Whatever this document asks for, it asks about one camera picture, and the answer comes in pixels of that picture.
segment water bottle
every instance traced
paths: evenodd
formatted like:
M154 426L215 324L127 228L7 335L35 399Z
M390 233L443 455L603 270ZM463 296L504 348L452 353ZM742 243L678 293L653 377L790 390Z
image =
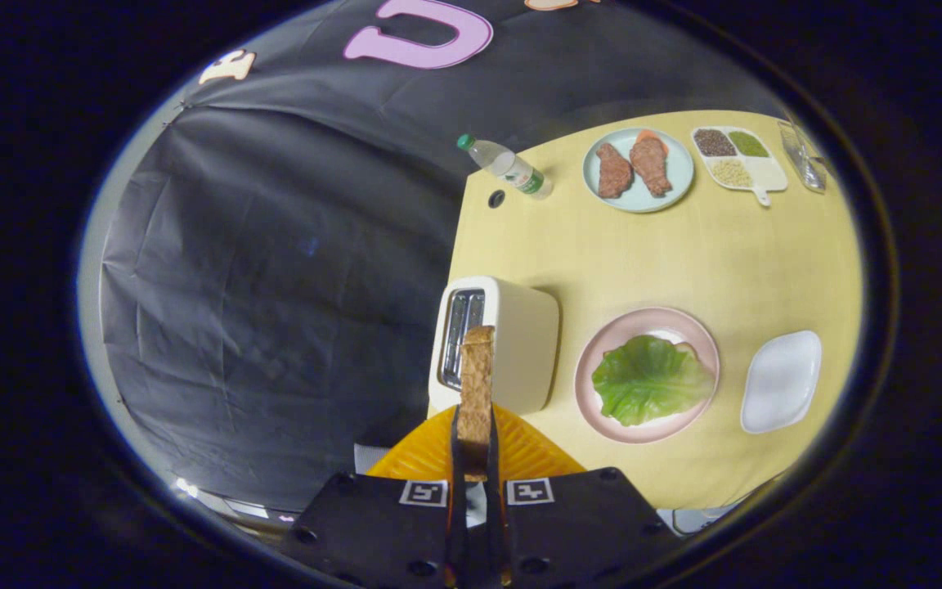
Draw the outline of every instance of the water bottle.
M468 152L479 168L507 180L531 197L545 198L550 194L550 179L505 146L478 141L471 135L460 135L460 139L456 139L456 146Z

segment green bottle cap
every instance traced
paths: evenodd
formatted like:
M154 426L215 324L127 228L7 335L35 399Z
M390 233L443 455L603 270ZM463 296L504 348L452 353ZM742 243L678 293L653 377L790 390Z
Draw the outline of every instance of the green bottle cap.
M471 146L473 145L474 137L471 137L471 135L468 135L467 133L460 135L460 138L456 139L456 146L465 151L471 149Z

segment yellow table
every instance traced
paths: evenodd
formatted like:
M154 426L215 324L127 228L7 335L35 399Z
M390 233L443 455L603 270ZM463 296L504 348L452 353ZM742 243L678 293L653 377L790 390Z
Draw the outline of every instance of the yellow table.
M762 209L750 191L719 187L690 132L730 124L759 135L784 168L785 191ZM584 186L582 163L602 135L651 127L683 142L695 178L685 197L649 214L618 211ZM780 474L822 428L849 376L863 312L863 269L848 205L833 178L826 193L801 185L777 120L733 111L673 112L603 124L520 154L554 180L534 200L481 171L468 177L449 278L490 275L549 292L561 308L557 368L545 409L528 422L588 469L624 470L658 508L726 506ZM508 198L497 209L487 198ZM614 317L647 306L692 314L714 336L721 377L711 406L658 443L614 443L590 428L573 396L588 339ZM740 426L747 368L767 340L818 333L823 361L807 417L752 435Z

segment dark background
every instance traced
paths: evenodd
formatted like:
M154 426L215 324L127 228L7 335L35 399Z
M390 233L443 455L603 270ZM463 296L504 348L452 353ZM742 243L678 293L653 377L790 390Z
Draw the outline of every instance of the dark background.
M848 458L681 585L942 587L942 3L853 4L680 4L844 124L890 197L902 272L893 371ZM197 522L124 482L135 473L79 361L72 279L89 199L136 124L222 47L296 10L0 3L0 586L291 584L187 539L178 526Z

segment toaster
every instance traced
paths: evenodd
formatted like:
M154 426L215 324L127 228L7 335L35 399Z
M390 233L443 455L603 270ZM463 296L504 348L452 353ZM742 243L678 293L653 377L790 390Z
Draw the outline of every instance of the toaster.
M442 292L428 395L441 411L460 402L464 333L493 325L493 402L524 415L547 403L558 346L558 301L546 292L489 276L457 279Z

